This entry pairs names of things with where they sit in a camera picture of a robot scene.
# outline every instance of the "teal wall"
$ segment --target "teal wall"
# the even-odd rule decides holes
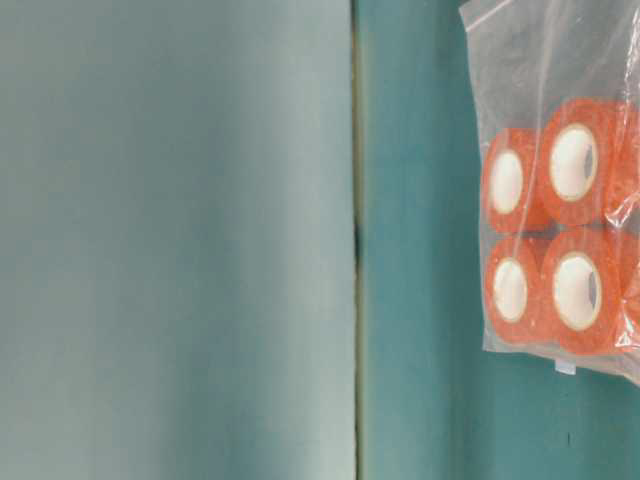
[[[3,2],[0,478],[353,478],[349,30]]]
[[[636,387],[481,351],[480,159],[460,3],[356,2],[362,478],[638,478]]]

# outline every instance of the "tape roll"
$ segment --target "tape roll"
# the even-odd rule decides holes
[[[508,128],[491,143],[482,173],[482,203],[501,233],[544,230],[551,218],[536,186],[536,133]]]
[[[507,343],[547,342],[553,329],[540,315],[540,267],[548,240],[506,237],[487,259],[484,300],[487,316]]]
[[[540,141],[538,186],[558,223],[578,226],[605,219],[617,196],[610,188],[612,172],[634,112],[628,104],[579,98],[552,115]]]
[[[632,238],[578,227],[551,243],[541,273],[543,316],[553,323],[556,341],[568,352],[616,352],[623,292],[635,269],[636,260],[627,257]]]
[[[640,206],[640,121],[638,111],[628,104],[616,106],[616,145],[622,143],[611,170],[605,217],[621,226]]]

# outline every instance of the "white cardboard core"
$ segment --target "white cardboard core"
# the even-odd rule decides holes
[[[504,215],[511,213],[522,195],[523,173],[520,157],[513,150],[498,155],[491,171],[491,203]]]
[[[602,305],[600,275],[589,257],[566,255],[553,275],[553,301],[562,321],[581,332],[595,322]]]
[[[527,307],[527,278],[513,258],[500,262],[493,279],[493,301],[507,323],[516,323]]]
[[[572,124],[556,137],[549,165],[553,188],[563,200],[580,200],[591,188],[598,170],[598,149],[591,131]]]

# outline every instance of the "clear plastic bag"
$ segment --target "clear plastic bag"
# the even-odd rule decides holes
[[[472,0],[484,347],[640,384],[640,3]]]

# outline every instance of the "vertical gap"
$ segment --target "vertical gap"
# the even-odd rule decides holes
[[[355,248],[355,439],[356,439],[356,480],[364,479],[363,458],[363,387],[364,387],[364,348],[365,336],[363,326],[363,278],[362,278],[362,227],[363,227],[363,149],[362,149],[362,102],[360,46],[358,32],[358,1],[350,0],[351,5],[351,130],[352,130],[352,162],[353,162],[353,207],[354,207],[354,248]]]

